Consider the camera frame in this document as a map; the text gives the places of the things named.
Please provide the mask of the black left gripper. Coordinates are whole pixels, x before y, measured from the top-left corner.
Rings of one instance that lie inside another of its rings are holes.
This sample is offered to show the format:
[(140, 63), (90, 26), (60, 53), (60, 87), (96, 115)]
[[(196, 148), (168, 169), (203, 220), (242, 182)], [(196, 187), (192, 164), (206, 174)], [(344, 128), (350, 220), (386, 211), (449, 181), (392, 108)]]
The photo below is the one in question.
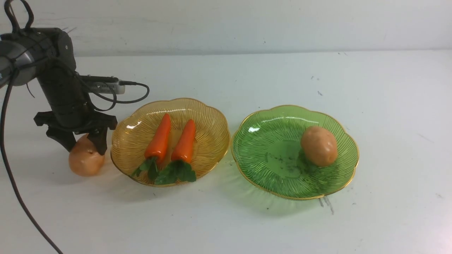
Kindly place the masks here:
[(47, 137), (71, 152), (76, 145), (73, 132), (86, 133), (97, 153), (107, 151), (108, 129), (117, 127), (117, 118), (96, 110), (88, 94), (83, 76), (39, 76), (41, 89), (50, 105), (50, 111), (40, 111), (34, 117), (37, 126), (47, 125)]

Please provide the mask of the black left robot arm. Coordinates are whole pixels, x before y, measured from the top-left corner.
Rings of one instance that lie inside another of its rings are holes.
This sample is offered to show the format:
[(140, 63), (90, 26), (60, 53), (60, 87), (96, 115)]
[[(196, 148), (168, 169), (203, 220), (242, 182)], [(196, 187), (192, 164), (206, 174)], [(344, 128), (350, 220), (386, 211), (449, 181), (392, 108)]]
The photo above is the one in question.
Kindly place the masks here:
[(34, 14), (25, 0), (28, 21), (21, 28), (11, 3), (4, 3), (12, 31), (1, 35), (1, 87), (22, 86), (37, 79), (50, 111), (38, 112), (35, 124), (46, 125), (47, 137), (67, 151), (74, 148), (76, 134), (87, 134), (97, 152), (104, 155), (107, 132), (116, 128), (117, 119), (95, 109), (89, 93), (99, 94), (102, 85), (107, 93), (114, 93), (119, 79), (78, 74), (68, 33), (59, 28), (33, 28)]

